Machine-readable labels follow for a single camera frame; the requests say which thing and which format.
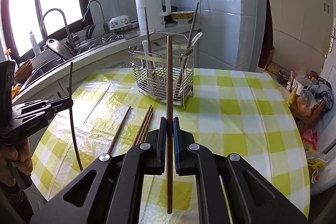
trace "white bottle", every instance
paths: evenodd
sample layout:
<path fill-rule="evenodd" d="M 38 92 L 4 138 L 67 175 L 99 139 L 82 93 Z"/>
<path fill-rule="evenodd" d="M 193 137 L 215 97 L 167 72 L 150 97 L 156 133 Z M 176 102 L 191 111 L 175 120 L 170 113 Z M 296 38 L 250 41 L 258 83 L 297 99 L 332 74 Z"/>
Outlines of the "white bottle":
<path fill-rule="evenodd" d="M 35 56 L 37 56 L 38 54 L 41 53 L 41 49 L 40 49 L 38 43 L 36 42 L 36 39 L 35 39 L 35 36 L 34 36 L 33 32 L 30 32 L 29 38 L 30 38 L 31 45 L 33 47 L 34 54 L 35 54 Z"/>

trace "electric kettle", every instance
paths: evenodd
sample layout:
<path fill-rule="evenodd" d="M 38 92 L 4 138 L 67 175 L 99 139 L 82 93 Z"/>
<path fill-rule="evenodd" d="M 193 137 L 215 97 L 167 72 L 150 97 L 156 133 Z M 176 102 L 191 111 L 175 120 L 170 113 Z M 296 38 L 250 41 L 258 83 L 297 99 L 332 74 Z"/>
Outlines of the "electric kettle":
<path fill-rule="evenodd" d="M 145 8 L 147 10 L 148 28 L 150 32 L 166 27 L 164 17 L 170 15 L 170 0 L 165 0 L 167 10 L 163 12 L 161 0 L 135 0 L 140 32 L 146 32 Z"/>

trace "wooden stool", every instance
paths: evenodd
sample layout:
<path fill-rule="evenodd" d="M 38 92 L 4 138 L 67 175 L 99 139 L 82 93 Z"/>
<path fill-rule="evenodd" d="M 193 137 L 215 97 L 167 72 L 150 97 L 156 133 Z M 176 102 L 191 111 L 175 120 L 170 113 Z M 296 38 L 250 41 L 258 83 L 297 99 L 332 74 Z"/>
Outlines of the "wooden stool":
<path fill-rule="evenodd" d="M 300 121 L 304 122 L 304 126 L 299 129 L 300 135 L 302 135 L 303 133 L 306 132 L 306 130 L 311 129 L 311 127 L 313 126 L 313 123 L 315 121 L 315 119 L 320 115 L 322 109 L 324 108 L 324 105 L 326 104 L 325 100 L 319 102 L 316 106 L 315 106 L 315 110 L 314 112 L 311 114 L 311 116 L 303 116 L 301 115 L 298 107 L 297 107 L 297 98 L 299 96 L 297 94 L 295 94 L 295 99 L 293 104 L 291 105 L 291 107 L 289 108 L 293 117 L 298 117 L 300 119 Z"/>

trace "checkered tablecloth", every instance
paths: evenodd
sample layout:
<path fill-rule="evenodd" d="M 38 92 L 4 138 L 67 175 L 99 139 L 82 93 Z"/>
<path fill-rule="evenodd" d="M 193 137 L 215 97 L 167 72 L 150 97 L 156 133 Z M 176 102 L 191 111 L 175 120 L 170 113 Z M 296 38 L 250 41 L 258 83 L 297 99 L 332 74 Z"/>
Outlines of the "checkered tablecloth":
<path fill-rule="evenodd" d="M 165 103 L 140 94 L 129 68 L 100 70 L 73 94 L 73 119 L 83 167 L 106 153 L 128 106 L 132 110 L 113 155 L 126 153 L 152 104 L 150 130 L 159 127 Z M 213 153 L 240 154 L 308 216 L 310 180 L 291 113 L 267 73 L 194 70 L 194 96 L 174 107 L 182 130 Z M 32 179 L 51 199 L 79 173 L 69 112 L 60 112 L 33 155 Z M 145 176 L 139 223 L 198 223 L 194 176 L 174 174 L 173 214 L 166 213 L 165 175 Z"/>

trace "dish rack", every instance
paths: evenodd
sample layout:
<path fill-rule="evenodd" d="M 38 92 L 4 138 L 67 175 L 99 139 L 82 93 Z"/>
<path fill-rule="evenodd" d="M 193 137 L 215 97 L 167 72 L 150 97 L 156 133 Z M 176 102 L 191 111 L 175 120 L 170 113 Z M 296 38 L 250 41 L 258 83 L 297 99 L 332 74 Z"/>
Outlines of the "dish rack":
<path fill-rule="evenodd" d="M 187 37 L 179 33 L 167 33 L 154 31 L 164 35 L 183 36 L 186 41 Z M 151 45 L 159 45 L 167 47 L 165 42 L 151 42 Z M 162 52 L 147 53 L 138 51 L 140 45 L 129 47 L 128 53 L 131 56 L 131 64 L 135 82 L 139 92 L 144 93 L 153 98 L 157 98 L 162 102 L 167 100 L 167 58 L 166 50 Z M 182 52 L 179 55 L 174 55 L 176 52 Z M 179 75 L 183 72 L 182 80 L 178 84 Z M 179 105 L 183 110 L 185 99 L 188 95 L 193 96 L 194 89 L 194 48 L 189 49 L 186 46 L 173 43 L 173 104 Z"/>

